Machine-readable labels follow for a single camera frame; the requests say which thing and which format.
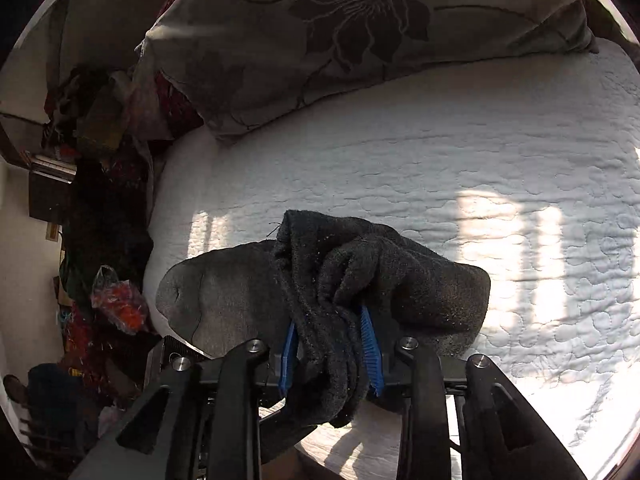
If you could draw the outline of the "dark grey knit pants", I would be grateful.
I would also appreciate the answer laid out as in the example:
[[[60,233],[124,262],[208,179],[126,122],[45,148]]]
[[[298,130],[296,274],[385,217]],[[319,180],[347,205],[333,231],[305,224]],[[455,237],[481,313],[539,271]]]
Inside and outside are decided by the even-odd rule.
[[[173,266],[155,305],[170,328],[211,356],[250,338],[303,351],[283,413],[262,426],[272,460],[314,426],[343,427],[370,380],[360,334],[375,312],[441,356],[465,352],[484,323],[489,275],[384,224],[290,210],[272,240],[216,249]]]

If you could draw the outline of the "plastic bag with clothes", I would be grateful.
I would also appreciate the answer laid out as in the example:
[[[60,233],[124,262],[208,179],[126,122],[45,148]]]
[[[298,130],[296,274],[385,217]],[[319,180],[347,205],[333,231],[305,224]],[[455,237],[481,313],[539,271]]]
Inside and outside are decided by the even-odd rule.
[[[110,266],[101,266],[92,284],[91,307],[100,310],[119,330],[128,335],[145,330],[149,307],[130,281],[121,281]]]

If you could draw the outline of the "white quilted bedspread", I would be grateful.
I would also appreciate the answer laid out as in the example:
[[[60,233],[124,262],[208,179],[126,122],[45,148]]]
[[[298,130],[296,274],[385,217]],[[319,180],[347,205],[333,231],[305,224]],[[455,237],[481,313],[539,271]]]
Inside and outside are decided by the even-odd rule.
[[[178,141],[143,279],[273,236],[285,211],[391,226],[490,276],[474,350],[590,479],[639,432],[639,74],[614,42],[432,68],[224,146]]]

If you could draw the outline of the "beige floral embroidered pillow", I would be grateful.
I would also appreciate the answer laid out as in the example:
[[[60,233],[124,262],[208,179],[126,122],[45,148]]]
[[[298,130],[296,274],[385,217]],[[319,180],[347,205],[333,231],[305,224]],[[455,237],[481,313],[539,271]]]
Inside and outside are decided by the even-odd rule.
[[[140,46],[142,140],[224,138],[445,63],[584,52],[582,0],[169,0]]]

